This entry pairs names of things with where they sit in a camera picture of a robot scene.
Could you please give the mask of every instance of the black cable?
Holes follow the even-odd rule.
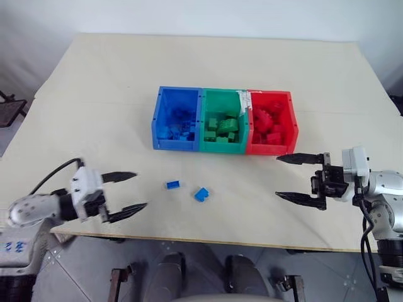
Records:
[[[370,215],[368,214],[368,212],[367,212],[367,210],[365,208],[364,199],[360,200],[359,206],[360,206],[361,212],[364,215],[364,220],[365,220],[365,221],[363,221],[363,229],[366,227],[366,222],[368,222],[370,224],[370,226],[364,230],[364,233],[363,233],[363,235],[361,237],[361,257],[362,257],[363,262],[364,262],[366,273],[368,274],[368,278],[370,279],[372,288],[373,288],[373,290],[375,292],[375,296],[377,296],[377,288],[378,288],[378,286],[377,286],[377,276],[376,276],[376,270],[375,270],[375,263],[373,261],[372,251],[371,251],[370,243],[368,241],[368,234],[373,230],[373,222],[372,222],[372,220],[370,218]],[[371,276],[370,270],[369,270],[369,268],[368,268],[368,266],[366,264],[366,260],[365,260],[365,246],[366,246],[366,248],[368,250],[368,258],[370,260],[372,276]]]
[[[76,158],[76,159],[71,159],[67,162],[65,162],[64,164],[58,166],[56,169],[54,169],[51,173],[48,174],[47,177],[45,177],[44,179],[42,179],[41,182],[39,182],[37,184],[36,187],[33,188],[33,190],[29,193],[29,195],[35,194],[35,192],[43,186],[43,184],[45,182],[47,182],[53,175],[55,175],[56,173],[58,173],[58,171],[62,170],[63,168],[66,168],[68,165],[71,165],[73,162],[77,162],[77,168],[83,167],[84,166],[84,162],[80,159],[80,158]]]

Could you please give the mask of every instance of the white table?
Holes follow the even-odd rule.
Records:
[[[314,166],[274,157],[152,149],[159,86],[291,91],[300,134],[296,152],[364,145],[373,170],[402,171],[402,121],[354,43],[180,36],[82,34],[36,94],[0,161],[0,209],[77,156],[101,172],[139,176],[106,185],[111,210],[149,205],[133,218],[68,222],[56,232],[291,247],[359,249],[357,207],[328,200],[327,211],[291,204],[275,191],[310,192]],[[68,187],[74,169],[41,190]],[[164,188],[180,180],[182,187]],[[210,191],[198,203],[199,187]]]

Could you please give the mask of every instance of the blue lego brick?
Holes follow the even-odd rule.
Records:
[[[208,198],[208,191],[203,187],[195,194],[195,199],[202,203],[205,198]]]
[[[179,181],[170,181],[166,183],[166,188],[168,190],[171,189],[176,189],[177,187],[180,187],[181,185],[179,184]]]
[[[202,92],[197,87],[159,88],[151,123],[154,149],[199,150]]]

